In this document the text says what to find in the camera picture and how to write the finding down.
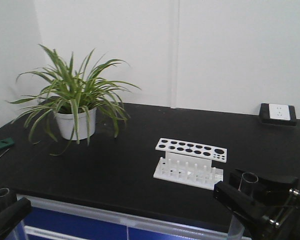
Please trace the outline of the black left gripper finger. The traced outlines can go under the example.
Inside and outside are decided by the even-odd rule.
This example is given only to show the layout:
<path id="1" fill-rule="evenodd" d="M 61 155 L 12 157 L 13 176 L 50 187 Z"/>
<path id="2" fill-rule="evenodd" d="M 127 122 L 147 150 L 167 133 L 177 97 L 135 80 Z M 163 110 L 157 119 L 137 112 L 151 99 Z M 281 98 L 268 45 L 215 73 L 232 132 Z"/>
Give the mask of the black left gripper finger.
<path id="1" fill-rule="evenodd" d="M 0 240 L 5 240 L 31 212 L 31 202 L 23 197 L 0 211 Z"/>

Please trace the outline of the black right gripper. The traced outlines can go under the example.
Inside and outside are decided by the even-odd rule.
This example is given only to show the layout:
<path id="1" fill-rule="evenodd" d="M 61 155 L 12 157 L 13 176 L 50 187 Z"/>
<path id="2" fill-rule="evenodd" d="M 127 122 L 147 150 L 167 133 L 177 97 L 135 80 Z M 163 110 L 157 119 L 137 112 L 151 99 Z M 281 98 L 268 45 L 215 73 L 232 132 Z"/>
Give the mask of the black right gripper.
<path id="1" fill-rule="evenodd" d="M 230 185 L 216 183 L 213 197 L 238 219 L 253 240 L 300 240 L 299 178 L 259 174 L 257 182 L 249 186 L 241 183 L 243 174 L 243 170 L 235 169 L 229 176 Z"/>

